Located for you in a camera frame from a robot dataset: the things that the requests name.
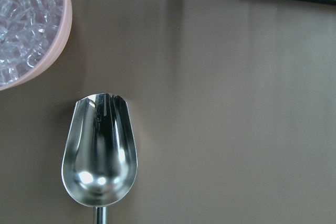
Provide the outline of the steel ice scoop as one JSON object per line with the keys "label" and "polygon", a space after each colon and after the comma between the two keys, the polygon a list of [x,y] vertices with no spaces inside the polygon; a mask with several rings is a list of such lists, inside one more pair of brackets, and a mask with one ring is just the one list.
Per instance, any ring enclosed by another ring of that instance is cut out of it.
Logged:
{"label": "steel ice scoop", "polygon": [[65,190],[77,203],[92,207],[93,223],[107,223],[107,207],[132,188],[137,149],[127,102],[99,93],[76,102],[61,166]]}

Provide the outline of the pink bowl of ice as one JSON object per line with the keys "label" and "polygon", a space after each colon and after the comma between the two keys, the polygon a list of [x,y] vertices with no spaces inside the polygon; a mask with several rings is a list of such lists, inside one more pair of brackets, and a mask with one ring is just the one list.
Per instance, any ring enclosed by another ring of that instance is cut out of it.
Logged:
{"label": "pink bowl of ice", "polygon": [[63,51],[71,0],[1,0],[1,90],[44,72]]}

